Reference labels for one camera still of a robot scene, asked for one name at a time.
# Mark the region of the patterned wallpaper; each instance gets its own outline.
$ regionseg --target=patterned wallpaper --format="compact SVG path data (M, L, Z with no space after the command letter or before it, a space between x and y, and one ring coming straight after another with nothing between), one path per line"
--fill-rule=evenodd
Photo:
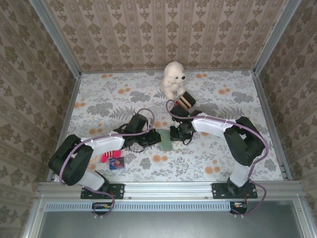
M0 237L23 232L74 78L27 0L0 1Z
M254 66L286 0L44 0L82 71Z
M317 221L317 1L303 0L261 72L294 179Z

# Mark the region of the pink object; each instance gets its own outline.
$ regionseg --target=pink object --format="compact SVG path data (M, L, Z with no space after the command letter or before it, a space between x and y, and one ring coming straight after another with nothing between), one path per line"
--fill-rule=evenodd
M119 158L121 156L121 150L113 150L113 151L108 151L103 154L101 157L101 163L107 162L108 158Z

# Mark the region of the stuffed toy bear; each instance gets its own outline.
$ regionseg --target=stuffed toy bear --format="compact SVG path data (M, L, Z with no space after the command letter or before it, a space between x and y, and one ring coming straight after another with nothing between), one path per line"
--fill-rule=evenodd
M160 83L160 90L168 100L175 99L174 92L180 96L185 93L183 81L185 79L184 67L179 62L171 62L164 69L164 77Z

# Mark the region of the floral tablecloth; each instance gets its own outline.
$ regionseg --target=floral tablecloth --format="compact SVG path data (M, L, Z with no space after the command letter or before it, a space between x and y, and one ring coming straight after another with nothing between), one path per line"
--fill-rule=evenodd
M72 113L69 134L96 137L124 123L140 108L156 116L155 128L169 129L174 123L165 110L166 98L159 90L163 72L84 74ZM197 108L220 118L249 117L270 144L269 156L256 166L254 180L282 180L281 171L249 71L187 72L185 89L197 100ZM143 111L146 117L151 114ZM110 181L213 181L227 180L234 159L225 140L195 133L185 146L173 143L173 151L159 145L142 153L122 151L125 169L110 171L108 162L91 165Z

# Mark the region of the vent grille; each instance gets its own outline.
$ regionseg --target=vent grille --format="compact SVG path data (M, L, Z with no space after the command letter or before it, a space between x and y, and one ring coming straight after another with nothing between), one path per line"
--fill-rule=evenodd
M92 211L93 202L48 202L45 211ZM230 202L116 202L114 211L230 211Z

